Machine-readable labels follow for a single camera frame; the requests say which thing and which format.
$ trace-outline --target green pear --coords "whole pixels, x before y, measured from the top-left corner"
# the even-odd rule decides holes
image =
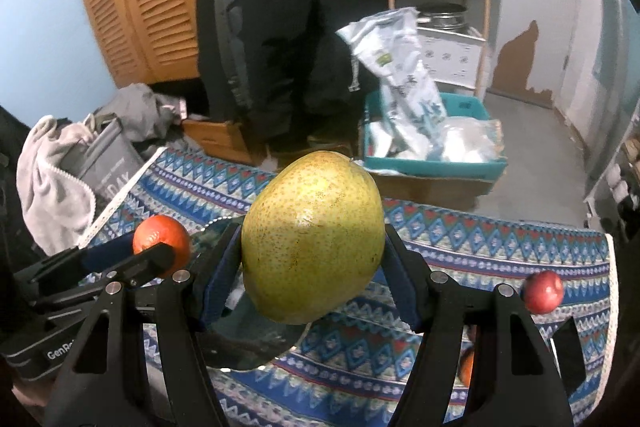
[[[336,152],[284,169],[242,224],[244,286],[275,322],[304,324],[361,293],[380,266],[385,218],[375,182]]]

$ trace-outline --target red apple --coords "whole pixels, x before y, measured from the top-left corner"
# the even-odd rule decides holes
[[[545,270],[529,277],[524,286],[524,305],[531,313],[544,315],[558,308],[564,297],[560,276]]]

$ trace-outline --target metal bowl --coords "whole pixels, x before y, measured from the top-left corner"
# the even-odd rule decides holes
[[[418,7],[418,27],[446,31],[466,29],[466,7],[460,4],[425,4]]]

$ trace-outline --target black mount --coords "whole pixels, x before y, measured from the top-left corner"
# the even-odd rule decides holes
[[[202,346],[212,344],[205,327],[224,314],[238,273],[241,227],[242,218],[229,220],[212,250],[155,286],[140,287],[172,265],[173,251],[157,245],[134,257],[130,236],[64,252],[18,273],[18,286],[39,314],[0,353],[25,378],[58,372],[46,427],[228,425]],[[111,266],[97,266],[95,259]],[[477,326],[474,369],[465,413],[449,425],[573,425],[568,396],[586,377],[573,319],[554,335],[554,357],[512,287],[487,292],[460,286],[431,271],[390,225],[382,269],[400,317],[424,334],[390,427],[442,425],[464,325]],[[92,271],[103,277],[64,288]],[[174,423],[151,412],[143,323],[157,326]]]

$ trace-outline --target orange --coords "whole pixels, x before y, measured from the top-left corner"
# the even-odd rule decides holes
[[[460,370],[458,376],[465,387],[471,384],[471,372],[474,368],[474,348],[469,347],[460,357]]]
[[[189,262],[191,258],[189,233],[173,217],[151,216],[140,223],[133,234],[133,254],[138,255],[158,243],[169,245],[174,248],[175,253],[174,264],[160,277],[170,276]]]

